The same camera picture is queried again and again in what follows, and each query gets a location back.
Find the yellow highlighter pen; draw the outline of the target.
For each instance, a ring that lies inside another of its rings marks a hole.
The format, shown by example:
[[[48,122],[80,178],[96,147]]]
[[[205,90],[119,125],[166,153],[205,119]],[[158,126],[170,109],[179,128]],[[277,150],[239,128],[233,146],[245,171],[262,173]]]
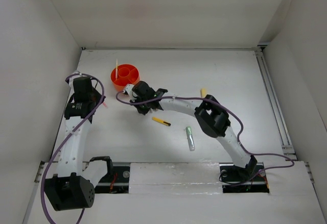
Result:
[[[115,80],[118,79],[118,59],[116,59],[115,63]]]

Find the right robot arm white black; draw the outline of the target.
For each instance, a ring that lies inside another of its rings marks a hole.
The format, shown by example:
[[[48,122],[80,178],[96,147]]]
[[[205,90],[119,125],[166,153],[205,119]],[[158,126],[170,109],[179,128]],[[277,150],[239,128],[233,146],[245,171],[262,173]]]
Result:
[[[219,102],[207,95],[205,100],[183,100],[166,89],[154,90],[146,82],[128,84],[123,93],[130,97],[140,114],[150,110],[169,110],[196,118],[201,130],[209,137],[217,139],[229,154],[241,181],[248,180],[255,173],[257,160],[248,154],[237,140],[228,113],[219,107]]]

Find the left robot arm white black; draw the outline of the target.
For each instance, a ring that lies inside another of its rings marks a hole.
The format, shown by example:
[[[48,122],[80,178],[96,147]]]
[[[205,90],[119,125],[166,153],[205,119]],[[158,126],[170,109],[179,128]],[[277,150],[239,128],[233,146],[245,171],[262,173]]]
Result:
[[[96,156],[83,168],[87,134],[95,109],[105,97],[93,86],[93,77],[70,77],[73,91],[65,111],[65,142],[60,148],[57,171],[44,182],[44,192],[55,211],[85,209],[93,206],[95,187],[100,180],[109,181],[114,176],[109,156]]]

